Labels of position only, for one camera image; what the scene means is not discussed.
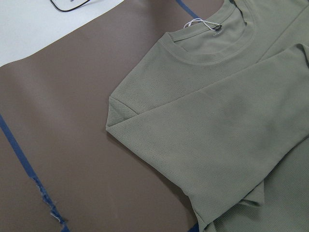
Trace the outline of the olive green long-sleeve shirt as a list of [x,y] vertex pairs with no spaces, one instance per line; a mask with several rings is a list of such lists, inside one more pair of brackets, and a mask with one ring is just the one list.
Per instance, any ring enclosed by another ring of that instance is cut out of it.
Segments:
[[165,33],[106,131],[181,188],[201,232],[308,231],[308,1],[226,0]]

